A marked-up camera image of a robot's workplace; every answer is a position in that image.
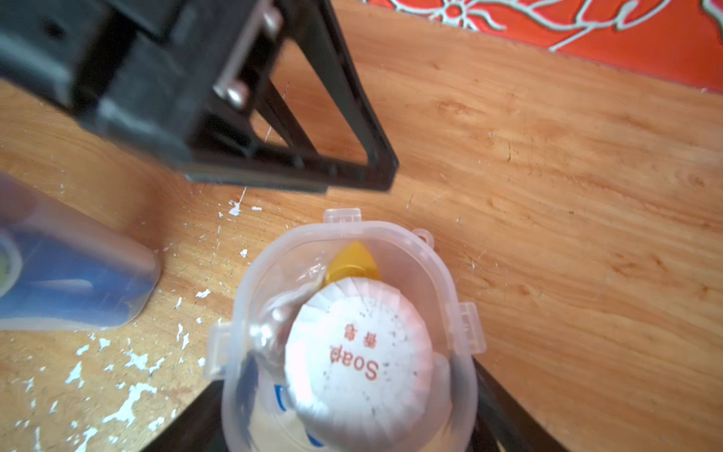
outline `wooden table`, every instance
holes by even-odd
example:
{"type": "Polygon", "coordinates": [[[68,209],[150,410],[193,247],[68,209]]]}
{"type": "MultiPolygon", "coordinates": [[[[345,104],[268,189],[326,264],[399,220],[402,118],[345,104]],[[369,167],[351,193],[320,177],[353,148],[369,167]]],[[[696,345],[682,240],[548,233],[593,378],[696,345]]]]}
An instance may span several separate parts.
{"type": "MultiPolygon", "coordinates": [[[[335,7],[401,162],[388,194],[248,189],[230,216],[242,188],[185,182],[0,88],[0,167],[163,261],[123,328],[0,333],[3,446],[76,450],[92,427],[88,450],[141,448],[152,422],[167,425],[205,386],[209,325],[229,320],[261,250],[326,208],[356,206],[435,235],[461,301],[479,309],[489,350],[477,359],[570,450],[720,451],[723,98],[352,0],[335,7]],[[146,367],[164,360],[149,375],[127,365],[131,350],[146,367]],[[81,388],[65,383],[78,362],[81,388]],[[134,422],[102,423],[138,383],[156,392],[140,394],[134,422]]],[[[298,50],[273,79],[323,153],[361,152],[298,50]]]]}

